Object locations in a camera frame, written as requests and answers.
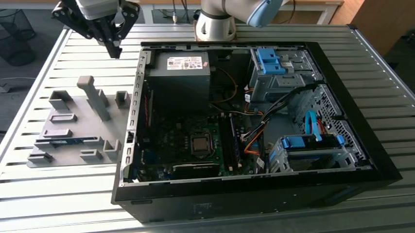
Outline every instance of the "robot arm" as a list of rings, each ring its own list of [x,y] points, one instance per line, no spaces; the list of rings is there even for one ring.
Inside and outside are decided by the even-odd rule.
[[[231,41],[237,36],[235,19],[265,27],[289,0],[202,0],[197,37],[202,41]]]
[[[254,27],[265,27],[289,0],[202,0],[202,14],[197,37],[202,41],[231,41],[237,36],[235,19]],[[107,47],[113,58],[119,58],[122,40],[139,17],[141,7],[126,0],[62,0],[53,17],[87,39],[95,38]],[[125,23],[115,25],[122,11]]]
[[[123,13],[125,22],[115,25],[115,15]],[[111,58],[119,58],[121,41],[126,38],[139,17],[141,7],[126,0],[62,0],[53,17],[87,39],[95,38],[107,47]]]

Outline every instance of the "open computer case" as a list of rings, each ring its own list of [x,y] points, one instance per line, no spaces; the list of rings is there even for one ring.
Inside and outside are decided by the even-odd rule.
[[[141,222],[317,208],[401,180],[318,43],[143,43],[113,203]]]

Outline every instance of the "wastebasket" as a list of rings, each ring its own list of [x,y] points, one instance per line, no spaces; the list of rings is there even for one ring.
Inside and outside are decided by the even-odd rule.
[[[11,31],[10,29],[6,29],[0,23],[0,57],[9,64],[19,67],[35,60],[35,52],[27,41],[22,40],[21,31],[18,29]]]
[[[30,40],[37,36],[23,10],[0,9],[0,25],[18,40]]]

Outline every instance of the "power supply label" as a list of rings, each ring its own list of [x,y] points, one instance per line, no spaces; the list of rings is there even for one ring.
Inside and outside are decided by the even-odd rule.
[[[167,70],[203,69],[202,57],[170,57]]]

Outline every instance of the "blue latch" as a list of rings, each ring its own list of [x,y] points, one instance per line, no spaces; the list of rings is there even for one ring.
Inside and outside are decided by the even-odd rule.
[[[274,151],[270,155],[270,162],[273,161],[275,155],[277,155],[277,151]]]
[[[303,137],[295,136],[295,137],[286,137],[282,139],[283,147],[287,148],[305,148],[305,140]]]
[[[282,139],[282,143],[283,143],[285,149],[287,149],[290,147],[290,145],[289,145],[286,138]]]
[[[287,137],[290,148],[303,148],[306,147],[303,137]]]
[[[317,116],[317,112],[315,111],[307,111],[306,113],[306,134],[314,134],[317,136],[317,141],[321,142],[322,136],[321,136],[321,132],[319,132],[319,126],[318,126],[318,116]]]
[[[265,74],[286,74],[286,69],[281,66],[279,56],[274,49],[258,49],[257,53]]]
[[[346,141],[345,141],[343,136],[339,134],[339,135],[337,136],[337,138],[338,138],[338,141],[339,141],[341,145],[345,146]]]

